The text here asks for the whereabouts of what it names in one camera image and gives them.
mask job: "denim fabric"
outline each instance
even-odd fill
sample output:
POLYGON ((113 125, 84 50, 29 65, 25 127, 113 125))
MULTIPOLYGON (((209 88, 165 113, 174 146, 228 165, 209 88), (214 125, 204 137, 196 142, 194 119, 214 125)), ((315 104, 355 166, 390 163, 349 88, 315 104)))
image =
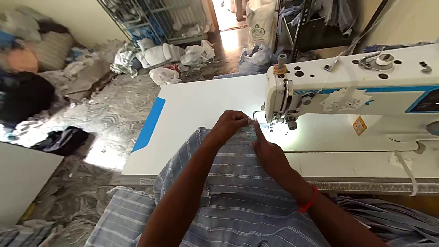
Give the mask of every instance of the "denim fabric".
MULTIPOLYGON (((158 203, 200 146, 209 129, 192 134, 158 175, 158 203)), ((180 246, 329 246, 295 198, 259 165, 253 125, 219 150, 206 179, 202 206, 180 246)))
MULTIPOLYGON (((199 128, 155 180, 154 199, 117 188, 86 247, 136 246, 149 215, 200 146, 209 129, 199 128)), ((201 207, 180 246, 329 246, 295 198, 259 165, 253 125, 238 130, 213 162, 201 207)))
POLYGON ((337 204, 390 247, 439 246, 439 219, 383 200, 339 197, 337 204))

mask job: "doorway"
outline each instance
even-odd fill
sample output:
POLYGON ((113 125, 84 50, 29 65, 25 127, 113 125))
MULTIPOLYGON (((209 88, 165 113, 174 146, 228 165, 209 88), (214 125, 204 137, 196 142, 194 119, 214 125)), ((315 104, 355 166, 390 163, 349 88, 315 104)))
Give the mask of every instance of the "doorway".
POLYGON ((242 2, 242 17, 238 17, 236 15, 236 10, 239 11, 239 8, 236 8, 234 4, 234 0, 212 0, 213 7, 215 9, 216 19, 218 21, 218 27, 220 31, 237 29, 242 27, 247 27, 247 20, 245 19, 245 6, 246 0, 237 0, 238 2, 242 2))

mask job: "red string bracelet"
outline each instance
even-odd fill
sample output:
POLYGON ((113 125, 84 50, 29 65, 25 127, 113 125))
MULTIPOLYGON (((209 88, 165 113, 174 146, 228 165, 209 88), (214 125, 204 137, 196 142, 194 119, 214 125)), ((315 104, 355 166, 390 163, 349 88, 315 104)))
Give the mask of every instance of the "red string bracelet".
POLYGON ((311 200, 303 207, 300 207, 297 211, 300 213, 306 212, 308 210, 308 208, 313 204, 314 200, 316 199, 317 196, 317 187, 313 186, 313 197, 311 198, 311 200))

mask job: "warning sticker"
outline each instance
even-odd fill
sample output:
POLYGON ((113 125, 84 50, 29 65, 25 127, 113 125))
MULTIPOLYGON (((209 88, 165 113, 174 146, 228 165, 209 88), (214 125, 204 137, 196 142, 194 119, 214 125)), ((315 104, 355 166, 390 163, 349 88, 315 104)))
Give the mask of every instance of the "warning sticker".
POLYGON ((364 123, 361 116, 359 116, 357 120, 355 120, 352 126, 354 127, 355 133, 357 133, 358 136, 361 135, 361 133, 363 133, 367 129, 367 126, 364 123))

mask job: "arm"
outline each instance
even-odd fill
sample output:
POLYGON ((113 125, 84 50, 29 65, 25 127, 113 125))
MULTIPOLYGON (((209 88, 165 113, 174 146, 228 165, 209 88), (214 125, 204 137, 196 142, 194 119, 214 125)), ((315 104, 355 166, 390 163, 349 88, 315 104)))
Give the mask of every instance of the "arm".
POLYGON ((178 246, 192 223, 204 183, 218 150, 251 120, 243 112, 225 111, 152 212, 139 247, 178 246))
MULTIPOLYGON (((278 145, 265 139, 257 121, 255 131, 258 140, 253 146, 264 170, 296 197, 298 205, 306 205, 313 197, 312 185, 290 167, 278 145)), ((386 247, 381 239, 320 192, 317 192, 308 214, 331 246, 386 247)))

